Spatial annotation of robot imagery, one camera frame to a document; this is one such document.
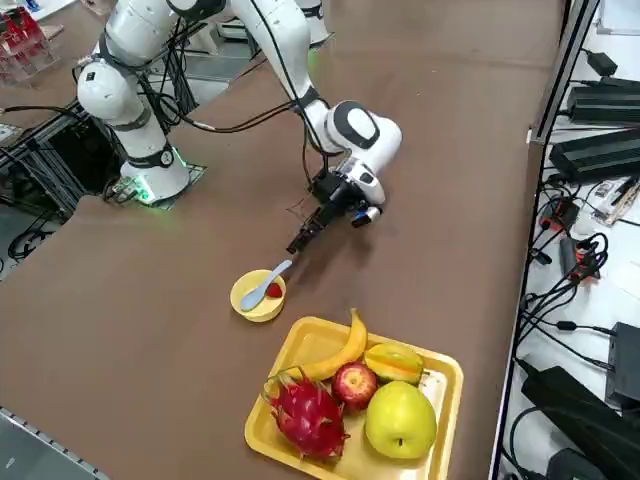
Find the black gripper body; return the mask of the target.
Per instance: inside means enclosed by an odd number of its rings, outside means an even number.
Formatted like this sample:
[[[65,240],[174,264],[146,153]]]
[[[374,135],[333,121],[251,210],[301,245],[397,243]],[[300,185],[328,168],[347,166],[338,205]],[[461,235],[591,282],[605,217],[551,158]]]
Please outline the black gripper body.
[[[312,180],[312,194],[320,216],[342,216],[368,205],[362,190],[341,174],[319,173]]]

